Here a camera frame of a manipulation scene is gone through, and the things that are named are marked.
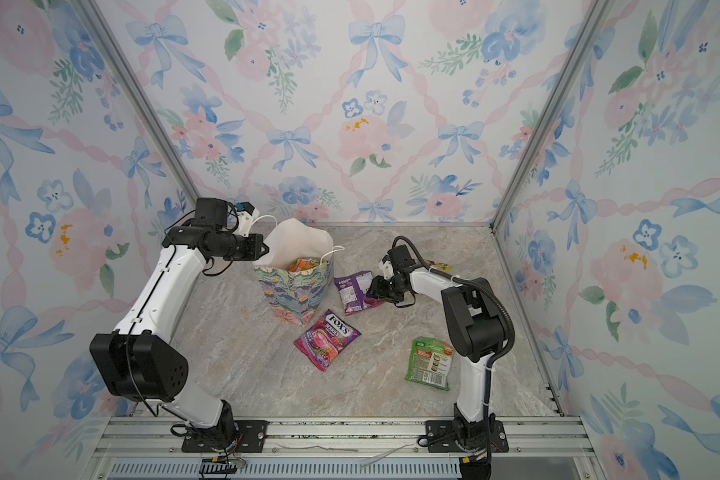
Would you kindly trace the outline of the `purple snack packet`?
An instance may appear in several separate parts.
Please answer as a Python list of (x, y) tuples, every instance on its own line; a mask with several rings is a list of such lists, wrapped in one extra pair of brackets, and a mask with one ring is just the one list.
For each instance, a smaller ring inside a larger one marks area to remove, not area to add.
[(354, 315), (383, 304), (382, 300), (368, 295), (373, 278), (370, 271), (360, 271), (334, 279), (346, 315)]

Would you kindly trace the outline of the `floral paper gift bag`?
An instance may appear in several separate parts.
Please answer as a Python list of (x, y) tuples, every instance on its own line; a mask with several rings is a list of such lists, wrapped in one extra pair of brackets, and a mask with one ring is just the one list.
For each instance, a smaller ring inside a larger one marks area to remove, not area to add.
[[(253, 262), (254, 272), (276, 318), (298, 326), (312, 321), (333, 279), (333, 256), (345, 250), (325, 230), (291, 218), (265, 238), (269, 253)], [(316, 258), (320, 265), (293, 273), (287, 267), (299, 258)]]

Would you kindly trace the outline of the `orange candy packet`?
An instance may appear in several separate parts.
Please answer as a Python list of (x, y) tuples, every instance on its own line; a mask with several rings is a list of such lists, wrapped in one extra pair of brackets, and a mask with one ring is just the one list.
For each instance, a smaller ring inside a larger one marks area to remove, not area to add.
[(289, 272), (298, 273), (312, 270), (320, 265), (320, 260), (316, 258), (299, 258), (293, 261), (288, 267)]

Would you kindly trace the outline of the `yellow snack packet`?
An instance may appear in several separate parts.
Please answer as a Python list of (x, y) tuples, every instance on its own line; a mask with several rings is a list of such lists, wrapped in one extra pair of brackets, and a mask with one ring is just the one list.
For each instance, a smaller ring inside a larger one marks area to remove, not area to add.
[(429, 260), (429, 265), (432, 269), (449, 273), (452, 270), (452, 266), (446, 263), (436, 262)]

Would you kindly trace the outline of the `green snack packet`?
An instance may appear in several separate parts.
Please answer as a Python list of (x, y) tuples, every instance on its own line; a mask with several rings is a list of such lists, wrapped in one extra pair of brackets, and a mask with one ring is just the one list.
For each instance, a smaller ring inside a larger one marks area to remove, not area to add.
[(454, 348), (438, 339), (417, 337), (413, 340), (405, 379), (409, 382), (448, 391), (448, 375)]

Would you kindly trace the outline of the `magenta Fox's candy packet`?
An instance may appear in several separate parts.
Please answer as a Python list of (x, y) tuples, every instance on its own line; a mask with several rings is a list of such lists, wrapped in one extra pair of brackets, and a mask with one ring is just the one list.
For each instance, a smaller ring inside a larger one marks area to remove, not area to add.
[(294, 346), (318, 370), (325, 372), (360, 336), (359, 330), (346, 323), (333, 311), (327, 310), (314, 325), (294, 341)]

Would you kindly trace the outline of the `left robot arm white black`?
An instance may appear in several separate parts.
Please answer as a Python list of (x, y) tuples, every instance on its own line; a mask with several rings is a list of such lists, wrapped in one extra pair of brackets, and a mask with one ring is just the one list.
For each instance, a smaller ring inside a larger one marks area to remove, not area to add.
[(215, 261), (252, 262), (268, 253), (252, 230), (258, 217), (249, 202), (200, 198), (165, 231), (157, 265), (134, 305), (112, 332), (90, 343), (112, 395), (155, 403), (200, 430), (220, 424), (224, 402), (191, 380), (188, 360), (170, 342), (196, 279)]

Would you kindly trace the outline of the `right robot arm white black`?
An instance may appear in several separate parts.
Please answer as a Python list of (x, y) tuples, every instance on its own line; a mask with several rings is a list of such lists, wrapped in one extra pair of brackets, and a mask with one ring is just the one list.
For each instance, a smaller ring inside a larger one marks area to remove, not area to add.
[(380, 262), (371, 298), (408, 308), (422, 296), (441, 305), (450, 344), (459, 360), (459, 393), (453, 439), (466, 451), (501, 449), (501, 425), (491, 409), (494, 364), (514, 347), (516, 332), (507, 309), (484, 278), (468, 280), (436, 268), (405, 236), (393, 240)]

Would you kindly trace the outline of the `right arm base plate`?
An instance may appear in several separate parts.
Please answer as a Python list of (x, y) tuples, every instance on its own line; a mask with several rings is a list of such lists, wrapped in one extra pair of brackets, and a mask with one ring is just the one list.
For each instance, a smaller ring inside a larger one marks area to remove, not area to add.
[(463, 423), (459, 419), (428, 420), (425, 433), (417, 439), (429, 453), (479, 452), (487, 446), (492, 453), (507, 453), (509, 444), (504, 425), (495, 417), (488, 422)]

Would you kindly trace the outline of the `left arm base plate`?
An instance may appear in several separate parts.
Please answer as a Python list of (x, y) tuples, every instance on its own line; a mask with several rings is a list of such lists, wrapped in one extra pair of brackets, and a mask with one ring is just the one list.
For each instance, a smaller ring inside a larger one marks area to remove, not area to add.
[(261, 453), (267, 437), (266, 420), (235, 420), (231, 427), (211, 428), (210, 433), (190, 433), (183, 453)]

